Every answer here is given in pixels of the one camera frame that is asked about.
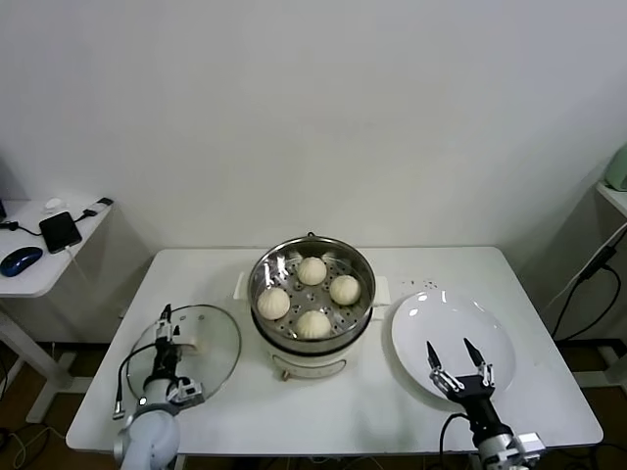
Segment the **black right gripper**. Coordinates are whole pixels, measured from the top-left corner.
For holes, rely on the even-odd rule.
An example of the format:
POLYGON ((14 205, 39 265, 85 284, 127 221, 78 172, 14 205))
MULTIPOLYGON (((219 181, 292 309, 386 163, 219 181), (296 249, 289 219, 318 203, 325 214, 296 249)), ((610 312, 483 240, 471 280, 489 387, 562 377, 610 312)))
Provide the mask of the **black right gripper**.
POLYGON ((463 342, 476 373, 454 377, 444 369, 432 344, 427 341, 429 378, 448 400, 464 409, 473 441, 486 441, 498 435, 509 434, 509 426, 501 421, 491 401, 495 391, 494 366, 486 361, 481 351, 467 338, 463 342))

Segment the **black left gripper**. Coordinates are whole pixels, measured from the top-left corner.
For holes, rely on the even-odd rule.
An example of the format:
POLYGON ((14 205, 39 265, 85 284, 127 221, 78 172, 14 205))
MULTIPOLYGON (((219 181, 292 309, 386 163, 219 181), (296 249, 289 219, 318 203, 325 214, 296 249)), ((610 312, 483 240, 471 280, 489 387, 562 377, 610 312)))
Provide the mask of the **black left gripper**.
POLYGON ((154 380, 175 380, 176 366, 179 362, 180 326, 175 324, 171 332, 171 304, 167 304, 155 330, 156 355, 153 361, 152 378, 154 380))

